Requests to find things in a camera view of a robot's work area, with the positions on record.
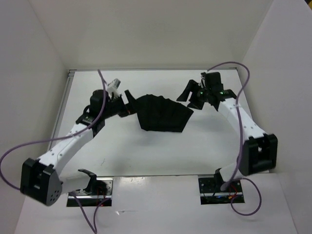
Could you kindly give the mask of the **black pleated skirt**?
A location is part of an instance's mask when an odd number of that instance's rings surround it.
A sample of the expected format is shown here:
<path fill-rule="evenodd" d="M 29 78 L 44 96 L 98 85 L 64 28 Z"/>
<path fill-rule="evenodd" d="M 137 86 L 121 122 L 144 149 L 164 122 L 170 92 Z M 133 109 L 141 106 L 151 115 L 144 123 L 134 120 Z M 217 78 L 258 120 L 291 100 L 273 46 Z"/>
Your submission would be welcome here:
<path fill-rule="evenodd" d="M 136 113 L 145 131 L 181 133 L 194 112 L 163 96 L 144 95 L 136 99 Z"/>

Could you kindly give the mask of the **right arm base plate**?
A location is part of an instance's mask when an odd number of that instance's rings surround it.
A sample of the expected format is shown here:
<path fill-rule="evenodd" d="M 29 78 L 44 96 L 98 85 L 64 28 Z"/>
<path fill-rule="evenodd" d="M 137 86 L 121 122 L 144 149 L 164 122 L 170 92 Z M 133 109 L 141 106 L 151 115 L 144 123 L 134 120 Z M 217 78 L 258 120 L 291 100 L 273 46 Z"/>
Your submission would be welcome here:
<path fill-rule="evenodd" d="M 201 205 L 244 203 L 243 190 L 240 181 L 232 182 L 225 191 L 220 190 L 212 176 L 199 176 L 198 186 Z"/>

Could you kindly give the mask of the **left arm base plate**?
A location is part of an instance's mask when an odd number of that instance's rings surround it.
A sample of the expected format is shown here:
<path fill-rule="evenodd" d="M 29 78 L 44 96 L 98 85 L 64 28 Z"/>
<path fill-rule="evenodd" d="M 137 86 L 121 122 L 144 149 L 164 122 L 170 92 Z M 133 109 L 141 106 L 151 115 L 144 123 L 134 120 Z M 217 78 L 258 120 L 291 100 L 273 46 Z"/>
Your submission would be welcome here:
<path fill-rule="evenodd" d="M 98 177 L 97 184 L 91 192 L 83 189 L 73 191 L 82 207 L 96 207 L 101 202 L 101 207 L 112 206 L 113 177 Z"/>

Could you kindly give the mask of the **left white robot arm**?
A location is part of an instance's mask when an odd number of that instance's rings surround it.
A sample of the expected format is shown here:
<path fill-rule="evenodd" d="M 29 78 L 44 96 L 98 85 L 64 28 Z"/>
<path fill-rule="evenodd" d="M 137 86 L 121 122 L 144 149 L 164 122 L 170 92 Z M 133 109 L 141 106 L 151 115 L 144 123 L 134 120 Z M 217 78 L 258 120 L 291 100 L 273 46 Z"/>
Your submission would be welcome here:
<path fill-rule="evenodd" d="M 46 206 L 53 205 L 61 194 L 81 190 L 86 195 L 93 194 L 97 188 L 105 190 L 97 175 L 86 169 L 79 174 L 60 177 L 65 165 L 105 126 L 105 120 L 118 115 L 126 117 L 135 113 L 136 99 L 126 90 L 128 103 L 121 96 L 109 96 L 104 90 L 95 90 L 90 104 L 76 120 L 67 134 L 67 139 L 56 144 L 51 150 L 37 159 L 28 158 L 22 165 L 20 192 Z"/>

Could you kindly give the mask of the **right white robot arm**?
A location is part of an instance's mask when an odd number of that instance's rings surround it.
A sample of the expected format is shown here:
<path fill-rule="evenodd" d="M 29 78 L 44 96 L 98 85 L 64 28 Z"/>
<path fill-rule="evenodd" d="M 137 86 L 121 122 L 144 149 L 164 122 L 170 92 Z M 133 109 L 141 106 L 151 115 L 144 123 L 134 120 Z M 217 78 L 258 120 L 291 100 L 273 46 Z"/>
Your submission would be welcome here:
<path fill-rule="evenodd" d="M 205 103 L 213 106 L 239 136 L 239 153 L 234 163 L 216 170 L 214 187 L 226 191 L 231 182 L 244 176 L 257 174 L 276 167 L 278 140 L 276 135 L 267 134 L 241 107 L 239 95 L 225 90 L 221 82 L 203 86 L 190 80 L 177 98 L 177 101 L 189 101 L 188 107 L 201 110 Z"/>

